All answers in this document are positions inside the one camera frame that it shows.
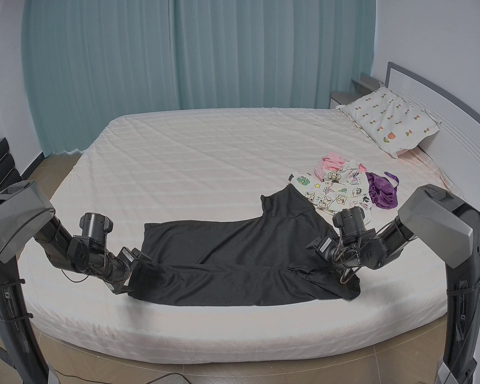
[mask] pink fabric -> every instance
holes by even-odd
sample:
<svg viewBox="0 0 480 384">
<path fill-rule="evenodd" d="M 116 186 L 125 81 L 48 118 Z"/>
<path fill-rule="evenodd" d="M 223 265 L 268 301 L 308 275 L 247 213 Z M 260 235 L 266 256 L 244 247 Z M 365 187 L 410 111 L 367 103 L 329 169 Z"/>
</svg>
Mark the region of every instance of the pink fabric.
<svg viewBox="0 0 480 384">
<path fill-rule="evenodd" d="M 330 152 L 329 154 L 322 157 L 322 161 L 318 162 L 317 167 L 314 170 L 315 176 L 318 178 L 318 180 L 323 181 L 324 169 L 329 171 L 338 171 L 345 162 L 346 160 L 338 153 Z M 362 164 L 359 164 L 359 173 L 366 171 L 367 169 Z"/>
</svg>

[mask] cartoon print garment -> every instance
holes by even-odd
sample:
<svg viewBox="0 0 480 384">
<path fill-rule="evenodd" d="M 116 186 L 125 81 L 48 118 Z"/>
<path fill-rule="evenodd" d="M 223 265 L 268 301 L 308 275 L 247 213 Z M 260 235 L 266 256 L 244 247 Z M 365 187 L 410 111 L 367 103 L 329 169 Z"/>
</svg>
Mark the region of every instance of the cartoon print garment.
<svg viewBox="0 0 480 384">
<path fill-rule="evenodd" d="M 356 160 L 347 160 L 338 171 L 322 169 L 324 181 L 307 172 L 294 172 L 290 175 L 291 183 L 308 201 L 318 209 L 330 214 L 345 208 L 359 206 L 365 213 L 367 224 L 372 213 L 372 202 L 369 195 L 369 183 L 362 168 Z"/>
</svg>

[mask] tiled floor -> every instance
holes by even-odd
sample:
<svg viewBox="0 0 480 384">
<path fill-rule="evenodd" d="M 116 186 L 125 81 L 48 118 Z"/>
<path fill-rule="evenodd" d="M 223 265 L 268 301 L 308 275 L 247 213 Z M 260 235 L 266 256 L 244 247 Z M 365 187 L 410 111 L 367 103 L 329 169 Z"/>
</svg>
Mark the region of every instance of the tiled floor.
<svg viewBox="0 0 480 384">
<path fill-rule="evenodd" d="M 80 154 L 48 157 L 32 174 L 51 197 Z M 150 364 L 119 359 L 79 348 L 36 332 L 53 367 L 67 375 L 112 384 L 145 384 L 168 372 L 182 372 L 192 384 L 415 384 L 433 383 L 443 353 L 445 316 L 397 337 L 343 355 L 310 360 Z M 86 383 L 59 374 L 62 384 Z M 13 368 L 0 361 L 0 383 L 21 383 Z M 156 384 L 186 384 L 169 376 Z"/>
</svg>

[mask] floral pillowcase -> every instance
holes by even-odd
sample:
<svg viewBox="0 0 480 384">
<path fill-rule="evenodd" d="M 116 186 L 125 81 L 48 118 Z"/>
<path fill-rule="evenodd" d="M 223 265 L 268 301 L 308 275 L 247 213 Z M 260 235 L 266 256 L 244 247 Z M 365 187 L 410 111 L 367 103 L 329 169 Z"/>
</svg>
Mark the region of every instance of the floral pillowcase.
<svg viewBox="0 0 480 384">
<path fill-rule="evenodd" d="M 421 107 L 408 104 L 384 86 L 339 109 L 393 158 L 439 131 Z"/>
</svg>

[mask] curtain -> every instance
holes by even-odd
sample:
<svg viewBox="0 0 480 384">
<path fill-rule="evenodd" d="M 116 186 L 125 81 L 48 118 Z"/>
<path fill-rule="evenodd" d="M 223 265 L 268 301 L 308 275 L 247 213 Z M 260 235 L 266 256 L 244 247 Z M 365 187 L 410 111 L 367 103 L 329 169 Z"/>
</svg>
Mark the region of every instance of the curtain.
<svg viewBox="0 0 480 384">
<path fill-rule="evenodd" d="M 328 108 L 374 30 L 375 0 L 26 0 L 28 101 L 45 155 L 126 114 Z"/>
</svg>

